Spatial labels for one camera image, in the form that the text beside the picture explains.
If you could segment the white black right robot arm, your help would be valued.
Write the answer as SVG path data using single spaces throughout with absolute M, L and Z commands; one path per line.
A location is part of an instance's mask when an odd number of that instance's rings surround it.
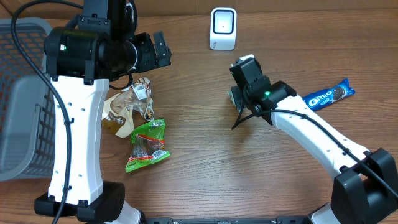
M 391 154 L 370 151 L 339 133 L 283 81 L 271 83 L 253 55 L 229 68 L 240 113 L 261 117 L 295 139 L 333 180 L 330 202 L 287 223 L 379 223 L 397 211 L 397 167 Z

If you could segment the blue Oreo cookie pack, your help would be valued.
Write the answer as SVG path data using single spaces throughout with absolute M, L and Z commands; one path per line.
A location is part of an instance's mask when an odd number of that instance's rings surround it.
M 344 78 L 333 88 L 319 90 L 304 96 L 303 101 L 312 111 L 318 111 L 355 93 L 355 90 L 350 86 L 349 79 Z

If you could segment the green clear snack bag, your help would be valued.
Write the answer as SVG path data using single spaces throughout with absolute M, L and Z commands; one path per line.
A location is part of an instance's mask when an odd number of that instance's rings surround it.
M 138 126 L 131 133 L 132 153 L 125 167 L 132 172 L 142 167 L 155 164 L 170 156 L 165 150 L 165 121 L 156 119 Z

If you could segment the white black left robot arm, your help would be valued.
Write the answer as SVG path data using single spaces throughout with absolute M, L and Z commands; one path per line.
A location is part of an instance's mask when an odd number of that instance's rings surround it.
M 136 33 L 133 1 L 85 1 L 83 12 L 46 37 L 45 71 L 55 88 L 55 157 L 39 215 L 87 223 L 144 223 L 120 182 L 102 179 L 101 120 L 109 84 L 171 63 L 164 35 Z

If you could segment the teal wet wipes pack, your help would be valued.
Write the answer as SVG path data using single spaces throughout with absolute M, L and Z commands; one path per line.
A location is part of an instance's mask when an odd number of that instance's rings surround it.
M 231 87 L 231 89 L 228 91 L 228 95 L 230 96 L 233 105 L 235 105 L 236 109 L 240 112 L 242 105 L 242 98 L 241 98 L 241 90 L 239 89 L 239 87 L 238 86 Z

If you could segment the beige brown snack bag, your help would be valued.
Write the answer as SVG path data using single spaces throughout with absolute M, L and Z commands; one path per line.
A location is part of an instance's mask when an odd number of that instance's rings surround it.
M 134 130 L 134 112 L 146 121 L 155 120 L 151 94 L 150 80 L 139 78 L 104 102 L 101 126 L 117 137 L 126 138 Z

